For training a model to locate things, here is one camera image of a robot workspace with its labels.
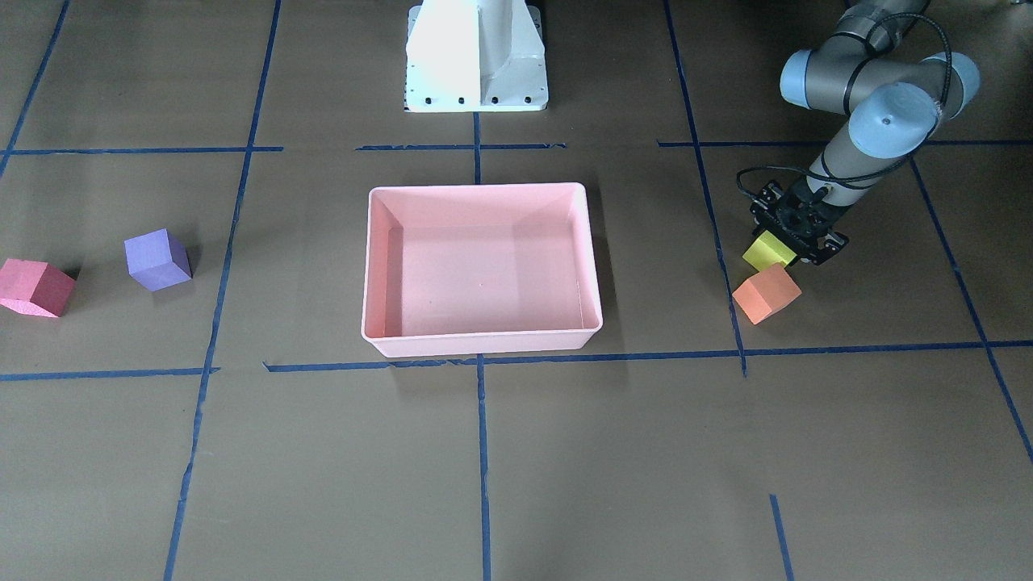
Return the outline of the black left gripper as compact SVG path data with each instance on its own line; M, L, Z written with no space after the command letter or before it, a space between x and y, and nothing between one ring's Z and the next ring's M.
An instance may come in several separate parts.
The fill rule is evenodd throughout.
M805 179L787 189L776 181L768 182L757 194L749 194L754 220L751 235L757 238L772 232L797 253L801 264L816 267L836 257L849 244L848 236L834 230L847 209L824 202L828 194L828 186L812 190Z

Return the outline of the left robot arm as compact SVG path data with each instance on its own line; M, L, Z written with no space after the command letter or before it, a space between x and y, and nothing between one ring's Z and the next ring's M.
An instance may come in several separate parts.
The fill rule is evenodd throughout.
M787 59L783 99L847 120L793 184L750 194L752 267L819 265L840 253L848 239L837 222L977 96L977 64L952 51L926 9L926 1L859 1L820 48Z

